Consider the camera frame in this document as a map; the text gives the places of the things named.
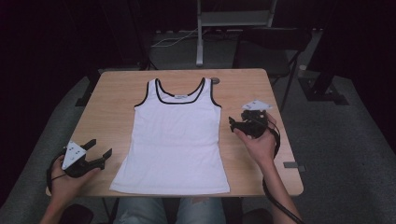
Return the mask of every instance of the person's right hand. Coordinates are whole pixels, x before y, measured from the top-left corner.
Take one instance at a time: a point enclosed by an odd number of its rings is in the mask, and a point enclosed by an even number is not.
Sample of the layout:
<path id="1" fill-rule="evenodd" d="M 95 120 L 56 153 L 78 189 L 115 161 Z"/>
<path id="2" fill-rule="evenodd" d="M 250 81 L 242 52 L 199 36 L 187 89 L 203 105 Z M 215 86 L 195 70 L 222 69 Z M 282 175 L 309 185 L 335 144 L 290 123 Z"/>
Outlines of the person's right hand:
<path id="1" fill-rule="evenodd" d="M 268 122 L 268 127 L 274 129 L 276 120 L 268 113 L 267 117 L 270 121 Z M 250 154 L 250 157 L 255 162 L 257 162 L 258 164 L 274 162 L 276 140 L 268 129 L 265 130 L 262 136 L 258 138 L 252 138 L 251 136 L 247 136 L 238 129 L 234 129 L 233 132 L 245 144 L 245 146 L 247 147 L 247 151 Z"/>

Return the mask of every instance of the white tank top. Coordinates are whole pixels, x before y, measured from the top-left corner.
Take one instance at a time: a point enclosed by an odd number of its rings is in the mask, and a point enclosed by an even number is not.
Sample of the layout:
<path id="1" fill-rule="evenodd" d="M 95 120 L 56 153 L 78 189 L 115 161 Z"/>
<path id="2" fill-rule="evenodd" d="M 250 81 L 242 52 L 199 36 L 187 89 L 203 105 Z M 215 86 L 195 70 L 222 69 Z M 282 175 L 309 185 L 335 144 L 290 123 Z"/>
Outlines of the white tank top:
<path id="1" fill-rule="evenodd" d="M 219 154 L 221 107 L 203 78 L 188 95 L 148 83 L 134 107 L 132 144 L 110 189 L 138 194 L 198 195 L 229 192 Z"/>

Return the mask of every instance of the chair leg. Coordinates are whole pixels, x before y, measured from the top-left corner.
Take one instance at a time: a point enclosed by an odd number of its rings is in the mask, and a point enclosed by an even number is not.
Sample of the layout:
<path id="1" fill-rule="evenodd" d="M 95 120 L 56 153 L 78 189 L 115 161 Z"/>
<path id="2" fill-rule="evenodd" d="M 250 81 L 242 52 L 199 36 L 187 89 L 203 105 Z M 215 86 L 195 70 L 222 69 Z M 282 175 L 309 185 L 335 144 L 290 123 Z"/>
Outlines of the chair leg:
<path id="1" fill-rule="evenodd" d="M 286 99 L 288 98 L 288 94 L 289 94 L 291 82 L 293 81 L 294 71 L 295 71 L 295 69 L 296 69 L 296 65 L 297 65 L 297 60 L 294 61 L 293 67 L 291 68 L 291 72 L 290 72 L 290 76 L 289 76 L 289 81 L 288 81 L 288 86 L 286 87 L 285 95 L 283 96 L 282 105 L 280 106 L 280 112 L 282 112 L 282 111 L 283 111 L 283 108 L 285 107 L 285 103 L 286 103 Z"/>

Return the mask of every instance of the leg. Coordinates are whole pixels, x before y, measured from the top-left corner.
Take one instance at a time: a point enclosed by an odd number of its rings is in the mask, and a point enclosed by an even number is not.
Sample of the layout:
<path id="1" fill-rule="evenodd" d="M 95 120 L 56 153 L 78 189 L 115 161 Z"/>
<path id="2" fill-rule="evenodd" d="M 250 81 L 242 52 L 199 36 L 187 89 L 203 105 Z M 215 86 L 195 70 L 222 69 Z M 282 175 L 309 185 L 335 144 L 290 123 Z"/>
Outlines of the leg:
<path id="1" fill-rule="evenodd" d="M 166 224 L 161 198 L 120 198 L 115 224 Z"/>
<path id="2" fill-rule="evenodd" d="M 177 224 L 225 224 L 221 198 L 182 198 Z"/>

